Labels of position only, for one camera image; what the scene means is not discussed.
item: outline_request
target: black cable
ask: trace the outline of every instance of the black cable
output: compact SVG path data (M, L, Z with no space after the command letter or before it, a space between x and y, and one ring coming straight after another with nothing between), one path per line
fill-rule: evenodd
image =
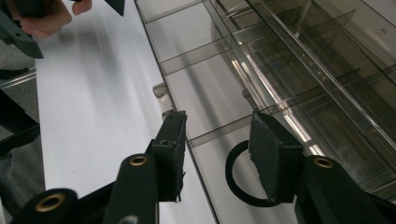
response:
M233 192L233 194L238 197L242 202L250 204L256 207L273 207L279 205L279 203L272 202L268 199L258 199L255 198L236 185L233 180L233 164L235 163L236 158L241 155L242 152L248 149L248 140L239 143L236 145L233 150L231 150L230 154L228 154L227 161L225 163L225 179L227 180L228 187Z

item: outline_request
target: transparent storage drawer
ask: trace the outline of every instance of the transparent storage drawer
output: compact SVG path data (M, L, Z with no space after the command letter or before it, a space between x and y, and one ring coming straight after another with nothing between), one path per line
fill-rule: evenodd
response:
M384 53L369 36L355 37L364 3L337 12L340 1L176 2L151 20L136 1L176 109L189 115L192 155L220 222L266 214L238 201L223 176L229 151L248 139L252 110L278 119L306 155L331 157L364 190L396 197L396 47ZM241 185L264 194L248 157L241 160Z

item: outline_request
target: white table surface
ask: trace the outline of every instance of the white table surface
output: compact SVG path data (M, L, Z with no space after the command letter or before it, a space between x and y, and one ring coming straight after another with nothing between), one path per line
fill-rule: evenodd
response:
M163 82L133 1L119 16L105 1L39 40L38 104L47 189L83 197L115 180L121 161L146 150L162 125L152 87ZM182 203L162 223L213 223L186 152Z

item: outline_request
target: finger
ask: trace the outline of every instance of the finger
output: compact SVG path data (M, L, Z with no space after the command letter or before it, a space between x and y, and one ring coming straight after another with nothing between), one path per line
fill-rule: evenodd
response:
M37 37L45 38L45 37L49 37L51 35L58 33L59 31L61 31L62 28L58 28L58 29L55 29L52 31L40 31L40 30L26 28L26 27L22 27L21 29L28 35L34 35Z
M73 13L78 16L83 12L87 12L92 8L92 0L82 0L81 2L76 2L73 4Z
M51 1L49 10L51 13L44 18L23 17L21 26L40 31L53 31L72 21L72 16L60 0Z

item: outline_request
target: gray floor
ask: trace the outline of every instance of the gray floor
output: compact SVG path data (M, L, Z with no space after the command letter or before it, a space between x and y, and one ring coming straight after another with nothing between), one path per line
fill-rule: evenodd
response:
M34 59L25 56L15 46L8 46L0 41L0 69L17 70L32 67L35 67ZM35 78L2 91L24 108L30 117L39 122ZM0 127L0 139L8 136L10 136L10 133Z

